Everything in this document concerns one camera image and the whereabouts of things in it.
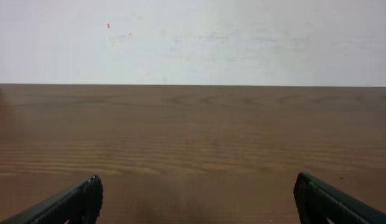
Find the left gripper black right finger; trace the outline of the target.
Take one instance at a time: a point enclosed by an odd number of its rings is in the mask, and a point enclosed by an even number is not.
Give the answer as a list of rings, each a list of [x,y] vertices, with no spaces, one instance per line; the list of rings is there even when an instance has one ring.
[[[309,173],[298,174],[293,194],[302,224],[386,224],[386,214]]]

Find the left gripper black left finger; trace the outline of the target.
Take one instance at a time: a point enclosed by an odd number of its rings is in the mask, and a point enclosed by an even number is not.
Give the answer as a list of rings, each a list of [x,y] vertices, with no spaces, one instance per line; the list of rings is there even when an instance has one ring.
[[[93,175],[0,224],[95,224],[102,205],[103,185]]]

